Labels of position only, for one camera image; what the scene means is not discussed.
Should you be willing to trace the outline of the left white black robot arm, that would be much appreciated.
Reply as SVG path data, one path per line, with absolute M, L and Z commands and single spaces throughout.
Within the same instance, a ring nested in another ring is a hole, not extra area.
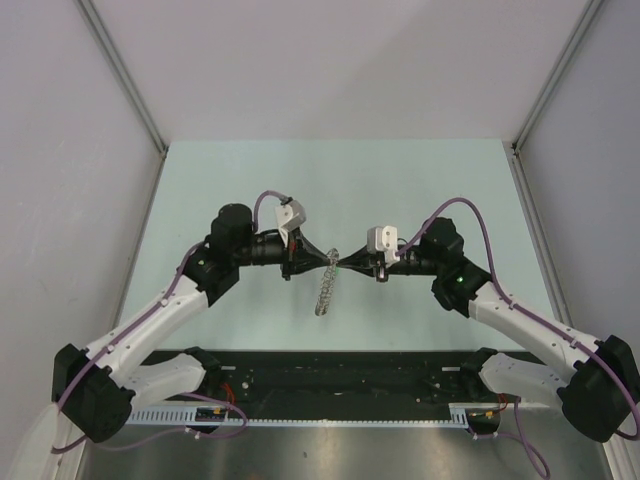
M 201 349 L 153 366 L 143 362 L 238 283 L 241 268 L 277 265 L 289 280 L 330 265 L 329 256 L 302 233 L 306 214 L 297 201 L 286 199 L 276 218 L 277 228 L 260 232 L 248 206 L 223 206 L 204 240 L 186 252 L 169 285 L 145 310 L 84 348 L 68 344 L 56 354 L 52 400 L 83 438 L 102 443 L 134 411 L 167 397 L 193 393 L 207 400 L 219 392 L 218 367 Z

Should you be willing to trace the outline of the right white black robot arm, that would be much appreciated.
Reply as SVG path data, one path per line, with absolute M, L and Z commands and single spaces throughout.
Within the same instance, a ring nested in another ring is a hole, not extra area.
M 394 227 L 373 227 L 366 245 L 338 265 L 378 282 L 392 275 L 430 276 L 442 308 L 493 328 L 536 357 L 531 363 L 488 348 L 477 351 L 461 376 L 469 399 L 484 401 L 495 392 L 558 409 L 600 443 L 619 434 L 627 418 L 639 417 L 639 371 L 629 345 L 529 310 L 465 256 L 452 220 L 436 218 L 416 245 L 400 245 Z

